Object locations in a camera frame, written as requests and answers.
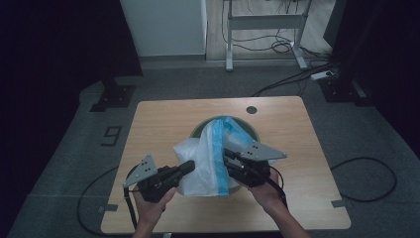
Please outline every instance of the metal rack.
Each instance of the metal rack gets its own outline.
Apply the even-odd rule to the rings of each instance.
[[[279,14],[263,16],[233,16],[232,0],[229,1],[228,12],[228,43],[226,47],[226,71],[232,71],[233,52],[232,52],[232,31],[235,30],[260,30],[260,29],[296,29],[297,35],[294,42],[291,42],[291,48],[297,63],[301,69],[307,69],[308,65],[303,58],[303,51],[300,49],[303,30],[308,19],[309,9],[312,0],[308,0],[305,10],[302,14]]]

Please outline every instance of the gray floor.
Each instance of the gray floor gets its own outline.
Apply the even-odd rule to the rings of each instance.
[[[235,71],[228,73],[219,62],[179,62],[167,64],[168,68],[162,68],[158,62],[145,63],[144,77],[118,78],[120,84],[137,87],[129,107],[105,112],[89,112],[100,97],[102,85],[96,83],[86,88],[80,94],[80,106],[67,133],[28,195],[9,237],[92,237],[77,222],[78,199],[92,181],[118,166],[140,101],[246,97],[299,72],[294,61],[272,61],[271,64],[237,63]],[[305,83],[302,98],[329,165],[332,167],[354,157],[374,157],[387,163],[398,178],[396,190],[380,201],[361,203],[345,199],[352,220],[350,229],[310,231],[313,237],[420,237],[417,224],[419,159],[374,107],[326,103],[316,81],[301,82],[301,88]],[[299,85],[291,83],[264,92],[262,96],[298,92]],[[107,128],[112,126],[122,127],[117,144],[101,146],[114,140],[104,137]],[[95,183],[81,202],[82,222],[95,232],[100,232],[102,209],[115,173]],[[336,169],[333,175],[341,192],[359,198],[372,198],[392,185],[389,172],[367,161],[347,164]],[[254,237],[269,235],[272,234],[254,234]]]

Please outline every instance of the white wall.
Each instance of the white wall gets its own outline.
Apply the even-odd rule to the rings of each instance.
[[[205,55],[205,0],[120,0],[139,57]]]

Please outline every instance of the dark backdrop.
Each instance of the dark backdrop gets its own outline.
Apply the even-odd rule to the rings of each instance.
[[[373,9],[380,11],[372,21]],[[333,59],[420,158],[420,4],[414,0],[347,1]],[[371,28],[355,52],[364,27]]]
[[[0,2],[0,236],[52,157],[79,92],[142,74],[119,0]]]

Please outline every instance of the blue plastic bag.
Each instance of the blue plastic bag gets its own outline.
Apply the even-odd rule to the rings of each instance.
[[[195,162],[195,170],[186,175],[177,191],[186,196],[229,195],[239,185],[229,177],[223,163],[224,145],[242,151],[253,138],[229,116],[210,121],[201,132],[200,139],[190,138],[174,147],[182,164]]]

